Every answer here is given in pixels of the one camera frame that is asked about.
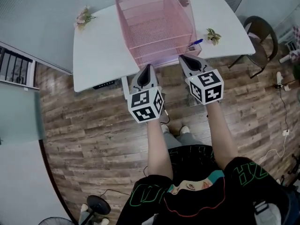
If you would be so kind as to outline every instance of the forearm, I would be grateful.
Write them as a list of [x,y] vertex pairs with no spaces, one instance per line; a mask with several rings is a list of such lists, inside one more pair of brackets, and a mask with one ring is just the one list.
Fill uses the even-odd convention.
[[159,119],[148,122],[148,174],[162,175],[173,179],[169,152]]
[[226,165],[238,156],[238,148],[228,128],[222,109],[218,102],[206,105],[212,149],[218,166],[223,170]]

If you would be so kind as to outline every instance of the white sneaker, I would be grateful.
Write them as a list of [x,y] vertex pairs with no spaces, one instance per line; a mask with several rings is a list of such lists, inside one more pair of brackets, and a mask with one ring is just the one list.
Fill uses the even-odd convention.
[[108,224],[109,224],[109,220],[107,218],[102,219],[101,225],[108,225]]
[[166,124],[161,125],[161,129],[163,130],[163,133],[169,133],[169,127]]
[[189,133],[189,128],[187,126],[183,126],[181,129],[180,129],[180,135],[181,134],[184,134],[184,133]]
[[89,209],[88,205],[86,205],[86,204],[84,203],[83,205],[81,205],[80,212],[87,211],[88,209]]

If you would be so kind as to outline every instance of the black chair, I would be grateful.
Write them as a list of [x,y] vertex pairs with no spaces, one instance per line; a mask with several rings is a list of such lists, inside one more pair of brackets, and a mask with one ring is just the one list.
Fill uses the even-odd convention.
[[[255,65],[261,68],[261,70],[258,73],[250,76],[250,78],[253,78],[256,75],[259,75],[266,68],[268,62],[271,61],[276,56],[278,52],[278,41],[272,27],[261,17],[251,16],[247,18],[244,23],[244,28],[249,24],[251,25],[247,33],[249,34],[251,32],[260,38],[259,41],[259,39],[257,38],[249,37],[255,49],[255,54],[240,56],[236,61],[234,61],[232,65],[229,66],[229,68],[235,65],[241,58],[247,56]],[[273,41],[273,51],[269,57],[267,56],[267,53],[262,46],[262,42],[266,39],[268,35],[271,35]]]

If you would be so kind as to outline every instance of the white desk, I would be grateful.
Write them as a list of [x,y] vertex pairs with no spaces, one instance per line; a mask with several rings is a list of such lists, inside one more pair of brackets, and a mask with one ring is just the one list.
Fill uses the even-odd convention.
[[[253,54],[254,47],[237,16],[225,0],[191,0],[197,38],[202,51],[199,57],[216,57]],[[116,6],[93,14],[97,17],[83,31],[75,30],[73,53],[74,90],[82,90],[135,74],[139,71],[127,49],[119,24]],[[214,46],[206,39],[207,28],[222,38]],[[162,66],[178,64],[178,60]]]

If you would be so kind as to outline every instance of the black base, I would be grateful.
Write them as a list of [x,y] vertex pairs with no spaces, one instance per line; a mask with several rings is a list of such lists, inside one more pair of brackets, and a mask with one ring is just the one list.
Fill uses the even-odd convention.
[[109,204],[101,197],[91,195],[87,199],[88,206],[101,215],[107,215],[111,211]]

